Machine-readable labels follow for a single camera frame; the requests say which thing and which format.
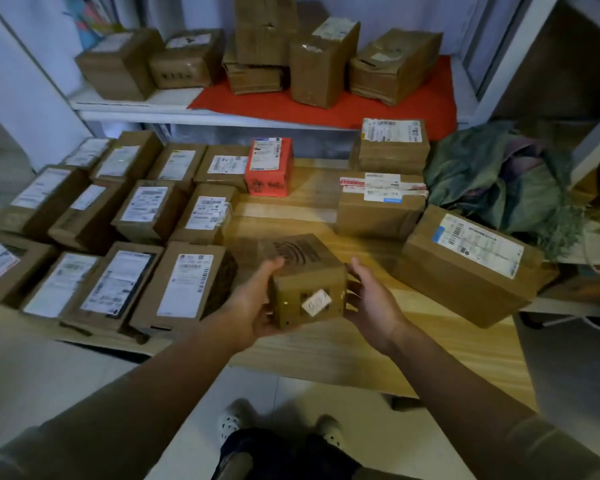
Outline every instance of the hand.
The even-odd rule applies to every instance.
[[[285,259],[278,257],[266,260],[260,265],[249,281],[241,284],[220,308],[219,313],[229,321],[229,332],[236,341],[238,351],[251,347],[261,337],[280,333],[278,324],[267,315],[269,297],[267,289],[273,272],[285,265]]]
[[[407,319],[398,303],[384,284],[379,282],[367,266],[352,258],[347,270],[358,281],[347,283],[347,303],[358,309],[345,310],[344,316],[352,321],[362,336],[378,352],[389,354],[393,339]]]

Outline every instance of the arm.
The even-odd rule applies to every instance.
[[[163,352],[0,449],[0,478],[141,479],[229,359],[277,333],[264,261],[216,313]]]
[[[583,479],[600,458],[458,362],[416,325],[357,258],[345,316],[400,368],[472,473],[481,479]]]

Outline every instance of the wooden table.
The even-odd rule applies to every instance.
[[[488,330],[480,329],[389,275],[401,242],[356,239],[334,233],[338,179],[346,165],[346,161],[298,159],[288,198],[242,196],[227,226],[225,242],[240,265],[236,282],[243,281],[257,265],[257,239],[314,233],[342,261],[360,257],[390,288],[409,320],[460,362],[537,409],[512,318]],[[84,337],[53,322],[32,322],[17,311],[2,307],[0,324],[55,340],[147,355],[154,355],[169,344],[165,339],[151,339],[139,346],[115,339]],[[344,319],[318,322],[288,335],[261,339],[249,350],[236,355],[231,364],[285,377],[416,397],[393,362],[371,348]]]

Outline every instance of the orange box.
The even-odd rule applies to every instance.
[[[286,197],[293,167],[291,138],[254,139],[244,173],[249,193],[263,197]]]

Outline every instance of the foot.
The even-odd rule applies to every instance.
[[[323,437],[328,444],[344,451],[344,435],[340,423],[331,416],[320,416],[315,424],[315,432]]]
[[[224,445],[226,439],[239,429],[247,429],[253,426],[253,417],[248,403],[238,399],[225,409],[218,417],[218,443]]]

